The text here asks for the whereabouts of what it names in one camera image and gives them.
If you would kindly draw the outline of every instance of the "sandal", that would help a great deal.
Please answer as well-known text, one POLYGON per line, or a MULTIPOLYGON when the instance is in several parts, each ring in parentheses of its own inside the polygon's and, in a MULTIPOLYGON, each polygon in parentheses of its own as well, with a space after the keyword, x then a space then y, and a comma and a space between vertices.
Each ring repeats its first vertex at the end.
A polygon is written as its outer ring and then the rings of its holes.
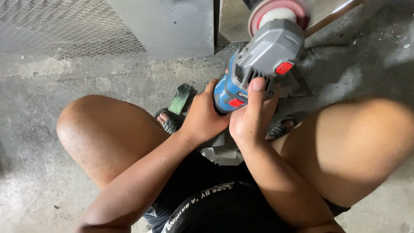
POLYGON ((289 130, 284 125, 284 123, 287 121, 292 121, 293 125, 296 125, 295 120, 290 115, 287 115, 285 118, 283 118, 283 120, 275 123, 274 125, 272 125, 272 127, 270 127, 269 131, 266 134, 266 138, 271 137, 272 140, 275 140, 282 137, 285 134, 288 134, 289 130))
POLYGON ((168 120, 162 124, 162 128, 165 130, 165 132, 169 134, 175 133, 177 130, 179 130, 180 125, 178 124, 178 121, 171 116, 171 114, 167 111, 168 108, 161 109, 154 115, 154 118, 157 119, 161 113, 165 113, 170 116, 168 120))

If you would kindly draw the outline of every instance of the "forearm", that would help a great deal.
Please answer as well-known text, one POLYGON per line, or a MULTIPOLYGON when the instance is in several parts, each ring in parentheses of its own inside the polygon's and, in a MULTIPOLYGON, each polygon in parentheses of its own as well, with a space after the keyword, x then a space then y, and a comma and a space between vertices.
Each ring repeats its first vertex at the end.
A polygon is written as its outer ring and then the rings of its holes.
POLYGON ((197 145, 179 131, 116 177, 86 210, 82 226, 129 228, 154 202, 181 161, 197 145))
POLYGON ((309 228, 334 222, 327 204, 267 142, 239 146, 269 205, 288 224, 309 228))

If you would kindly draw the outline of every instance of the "hand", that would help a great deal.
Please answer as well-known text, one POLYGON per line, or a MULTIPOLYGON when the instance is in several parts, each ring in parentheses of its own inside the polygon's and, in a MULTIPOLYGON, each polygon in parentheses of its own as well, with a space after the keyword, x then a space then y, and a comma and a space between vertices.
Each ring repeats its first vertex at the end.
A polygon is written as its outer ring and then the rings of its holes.
POLYGON ((280 84, 274 96, 265 101, 265 79, 254 78, 248 90, 248 104, 232 112, 230 118, 230 134, 240 147, 265 141, 266 129, 279 99, 280 84))
POLYGON ((218 83, 213 79, 205 91, 194 97, 183 126, 177 133, 199 146, 229 126, 230 114, 219 116, 214 110, 213 91, 218 83))

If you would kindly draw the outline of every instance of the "power tool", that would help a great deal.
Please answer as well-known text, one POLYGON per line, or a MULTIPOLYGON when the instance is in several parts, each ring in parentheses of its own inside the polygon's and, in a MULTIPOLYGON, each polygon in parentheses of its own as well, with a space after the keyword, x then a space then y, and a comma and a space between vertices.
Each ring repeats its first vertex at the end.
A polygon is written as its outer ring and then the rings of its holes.
POLYGON ((228 114, 248 103, 252 79, 265 79, 266 97, 295 65, 304 51, 310 13, 305 0, 244 0, 251 10, 251 42, 230 58, 228 72, 214 89, 214 108, 228 114))

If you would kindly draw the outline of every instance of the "person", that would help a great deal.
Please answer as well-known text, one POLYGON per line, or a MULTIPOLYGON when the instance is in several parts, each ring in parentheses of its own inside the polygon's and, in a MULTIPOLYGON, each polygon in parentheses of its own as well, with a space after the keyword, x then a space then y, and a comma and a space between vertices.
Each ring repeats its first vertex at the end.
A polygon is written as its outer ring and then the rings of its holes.
POLYGON ((194 98, 171 135, 141 107, 105 96, 82 97, 62 111, 59 140, 101 189, 77 232, 130 232, 144 216, 153 233, 343 233, 334 217, 414 148, 413 112, 369 97, 317 110, 269 142, 278 96, 264 100, 264 79, 252 80, 248 105, 226 116, 213 108, 216 84, 194 98), (227 127, 242 164, 217 166, 194 151, 227 127))

